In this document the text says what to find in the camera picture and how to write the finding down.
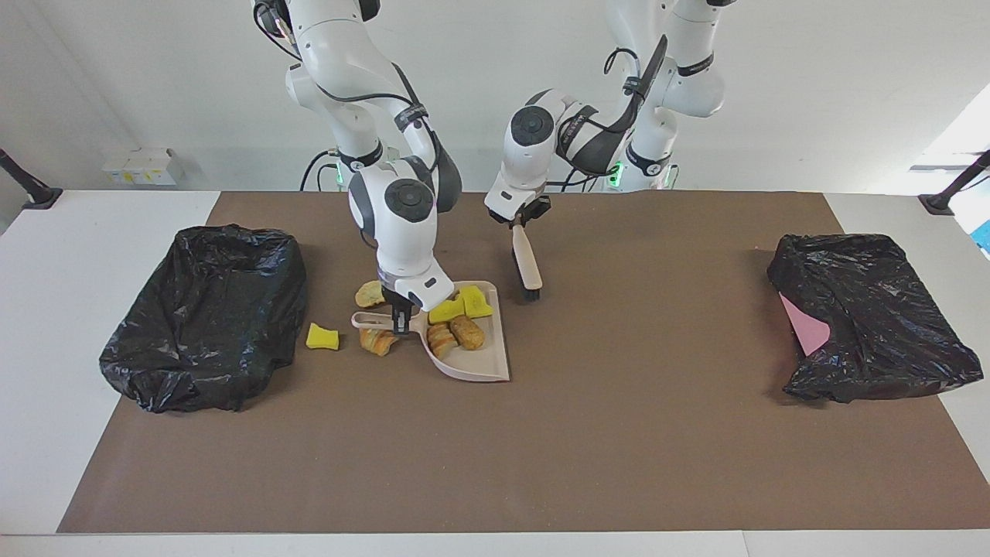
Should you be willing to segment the beige hand brush black bristles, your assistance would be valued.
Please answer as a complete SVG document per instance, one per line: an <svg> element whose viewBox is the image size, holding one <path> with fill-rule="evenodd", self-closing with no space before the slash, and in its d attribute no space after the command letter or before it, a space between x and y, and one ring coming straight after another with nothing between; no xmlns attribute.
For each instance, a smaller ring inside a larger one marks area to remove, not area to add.
<svg viewBox="0 0 990 557"><path fill-rule="evenodd" d="M524 226L514 225L512 228L513 256L517 265L517 274L522 283L524 299L538 301L542 290L542 277L535 254Z"/></svg>

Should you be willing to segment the brown bread-like trash piece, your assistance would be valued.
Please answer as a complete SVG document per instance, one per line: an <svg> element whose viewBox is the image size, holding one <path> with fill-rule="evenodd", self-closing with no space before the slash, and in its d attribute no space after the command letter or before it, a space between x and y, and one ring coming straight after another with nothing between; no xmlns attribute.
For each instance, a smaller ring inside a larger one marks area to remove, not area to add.
<svg viewBox="0 0 990 557"><path fill-rule="evenodd" d="M464 350L477 351L485 344L484 331L467 315L457 315L452 318L452 321L449 321L449 330Z"/></svg>

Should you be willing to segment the yellow notched sponge piece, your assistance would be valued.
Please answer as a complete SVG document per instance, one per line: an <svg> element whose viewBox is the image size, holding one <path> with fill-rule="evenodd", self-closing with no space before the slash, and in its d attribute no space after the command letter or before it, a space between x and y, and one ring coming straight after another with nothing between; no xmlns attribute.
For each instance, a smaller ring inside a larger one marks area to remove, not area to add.
<svg viewBox="0 0 990 557"><path fill-rule="evenodd" d="M467 285L459 289L457 299L463 304L464 314L471 320L492 316L494 308L478 285Z"/></svg>

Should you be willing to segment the beige plastic dustpan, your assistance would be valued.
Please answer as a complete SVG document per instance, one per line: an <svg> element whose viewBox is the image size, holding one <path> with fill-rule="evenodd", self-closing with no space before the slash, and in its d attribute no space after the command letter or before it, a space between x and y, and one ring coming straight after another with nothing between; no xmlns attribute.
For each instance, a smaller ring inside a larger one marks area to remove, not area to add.
<svg viewBox="0 0 990 557"><path fill-rule="evenodd" d="M485 293L488 303L494 308L492 316L474 320L480 325L486 335L486 341L480 350L467 351L458 346L449 353L445 360L439 360L432 355L427 343L428 311L419 310L413 313L415 328L411 334L418 336L418 342L427 353L430 360L443 374L461 381L473 383L504 383L510 380L510 367L504 342L504 331L500 313L500 300L495 285L485 281L447 282L442 292L448 293L448 299L457 299L459 289L467 285L478 285ZM361 328L375 330L390 330L393 332L393 314L372 313L370 308L360 308L360 313L354 313L351 324L358 330Z"/></svg>

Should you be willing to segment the black trash bag bin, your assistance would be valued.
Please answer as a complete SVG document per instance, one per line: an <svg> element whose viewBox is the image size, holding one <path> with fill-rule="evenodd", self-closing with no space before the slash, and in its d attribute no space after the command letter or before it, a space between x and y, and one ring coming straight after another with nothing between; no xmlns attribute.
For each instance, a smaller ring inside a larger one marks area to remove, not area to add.
<svg viewBox="0 0 990 557"><path fill-rule="evenodd" d="M307 301L296 237L236 224L183 229L99 368L147 412L240 410L293 363Z"/></svg>

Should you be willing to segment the pink bin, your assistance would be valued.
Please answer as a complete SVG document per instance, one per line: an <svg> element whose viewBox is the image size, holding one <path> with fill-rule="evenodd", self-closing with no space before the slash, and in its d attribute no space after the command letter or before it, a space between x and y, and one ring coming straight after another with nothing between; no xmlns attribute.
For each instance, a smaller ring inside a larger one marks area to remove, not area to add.
<svg viewBox="0 0 990 557"><path fill-rule="evenodd" d="M797 338L801 353L807 357L821 349L831 338L831 327L827 322L818 320L799 307L796 307L783 293L778 293L782 306L787 313L792 330Z"/></svg>

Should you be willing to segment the black trash bag over pink bin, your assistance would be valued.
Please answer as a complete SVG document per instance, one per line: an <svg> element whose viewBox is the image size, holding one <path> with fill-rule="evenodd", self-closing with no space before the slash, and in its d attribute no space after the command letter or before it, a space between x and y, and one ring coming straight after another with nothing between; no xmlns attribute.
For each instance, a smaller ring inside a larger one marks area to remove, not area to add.
<svg viewBox="0 0 990 557"><path fill-rule="evenodd" d="M982 381L976 353L886 235L785 235L767 269L771 285L828 338L784 385L803 401L893 401Z"/></svg>

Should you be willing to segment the brown table mat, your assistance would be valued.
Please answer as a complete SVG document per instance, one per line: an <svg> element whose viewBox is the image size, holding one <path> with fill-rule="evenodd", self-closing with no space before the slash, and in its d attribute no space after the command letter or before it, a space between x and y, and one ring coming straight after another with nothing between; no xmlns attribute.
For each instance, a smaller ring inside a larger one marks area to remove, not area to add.
<svg viewBox="0 0 990 557"><path fill-rule="evenodd" d="M562 195L531 226L520 297L480 194L442 215L456 281L495 283L510 383L466 383L417 338L357 345L374 273L347 198L224 193L212 225L297 237L307 322L243 412L121 399L61 532L455 532L990 528L990 484L936 396L803 403L767 281L779 239L838 233L820 194Z"/></svg>

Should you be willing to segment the large white wall box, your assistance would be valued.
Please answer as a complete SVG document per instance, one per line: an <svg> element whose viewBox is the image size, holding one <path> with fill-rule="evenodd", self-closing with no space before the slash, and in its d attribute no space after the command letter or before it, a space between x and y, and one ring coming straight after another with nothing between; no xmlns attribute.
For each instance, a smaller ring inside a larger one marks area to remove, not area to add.
<svg viewBox="0 0 990 557"><path fill-rule="evenodd" d="M173 149L136 149L121 169L135 186L177 186L185 172Z"/></svg>

